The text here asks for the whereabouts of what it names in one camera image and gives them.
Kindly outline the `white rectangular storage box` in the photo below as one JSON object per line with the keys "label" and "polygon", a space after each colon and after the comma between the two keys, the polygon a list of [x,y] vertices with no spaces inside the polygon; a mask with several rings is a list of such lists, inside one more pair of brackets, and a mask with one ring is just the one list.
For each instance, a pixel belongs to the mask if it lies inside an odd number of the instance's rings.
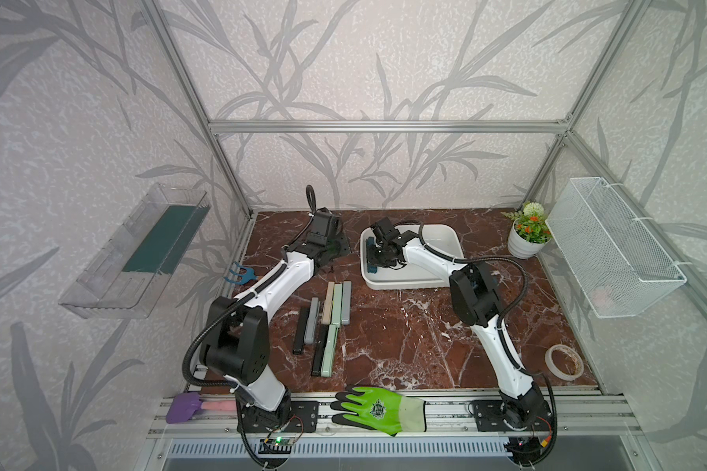
{"label": "white rectangular storage box", "polygon": [[[463,258],[463,249],[454,229],[447,225],[425,225],[422,235],[425,241],[451,260]],[[361,241],[361,274],[365,284],[373,290],[420,290],[421,288],[448,288],[449,276],[461,265],[451,264],[447,260],[430,254],[419,242],[412,239],[405,247],[406,265],[399,270],[377,268],[370,272],[368,268],[367,243],[374,241],[371,229],[365,229],[359,238]]]}

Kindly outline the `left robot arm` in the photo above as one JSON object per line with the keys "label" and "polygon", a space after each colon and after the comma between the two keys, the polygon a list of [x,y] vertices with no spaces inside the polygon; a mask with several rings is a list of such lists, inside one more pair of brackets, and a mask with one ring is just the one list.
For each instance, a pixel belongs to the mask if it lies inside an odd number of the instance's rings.
{"label": "left robot arm", "polygon": [[188,347],[182,375],[200,388],[230,387],[238,418],[256,419],[275,429],[292,420],[288,388],[272,372],[269,324],[279,308],[320,268],[351,253],[341,217],[316,206],[313,186],[306,187],[310,219],[282,247],[281,259],[261,280],[234,298],[216,298],[206,327]]}

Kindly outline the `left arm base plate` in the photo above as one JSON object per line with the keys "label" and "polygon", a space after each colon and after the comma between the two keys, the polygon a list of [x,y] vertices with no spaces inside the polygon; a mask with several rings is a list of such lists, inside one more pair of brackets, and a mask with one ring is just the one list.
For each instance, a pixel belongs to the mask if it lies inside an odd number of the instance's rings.
{"label": "left arm base plate", "polygon": [[250,434],[268,434],[276,430],[312,433],[316,431],[319,418],[319,402],[291,400],[290,402],[282,402],[275,411],[244,405],[239,412],[239,418],[241,418],[243,430]]}

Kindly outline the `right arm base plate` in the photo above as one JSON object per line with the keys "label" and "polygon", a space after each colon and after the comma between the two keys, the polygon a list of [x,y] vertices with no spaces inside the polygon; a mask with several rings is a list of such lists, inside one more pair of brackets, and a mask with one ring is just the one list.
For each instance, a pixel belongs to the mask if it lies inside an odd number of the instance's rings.
{"label": "right arm base plate", "polygon": [[545,423],[554,418],[549,404],[544,404],[543,412],[535,414],[530,425],[511,426],[505,415],[502,400],[473,400],[469,403],[469,413],[473,417],[477,431],[495,433],[541,432]]}

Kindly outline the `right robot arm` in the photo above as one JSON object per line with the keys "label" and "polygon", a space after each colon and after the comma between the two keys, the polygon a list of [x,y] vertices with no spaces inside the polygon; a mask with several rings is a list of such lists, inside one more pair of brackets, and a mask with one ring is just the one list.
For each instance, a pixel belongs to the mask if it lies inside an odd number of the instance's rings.
{"label": "right robot arm", "polygon": [[[449,255],[426,242],[424,225],[417,231],[401,231],[384,218],[371,226],[373,240],[365,244],[365,263],[369,269],[396,269],[418,266],[446,282],[451,292],[453,312],[479,338],[495,372],[504,404],[504,420],[515,430],[529,427],[545,410],[536,374],[524,367],[506,329],[508,313],[520,304],[528,291],[528,275],[515,259],[506,256],[481,256],[464,259]],[[507,262],[522,275],[517,297],[504,304],[499,285],[488,263]]]}

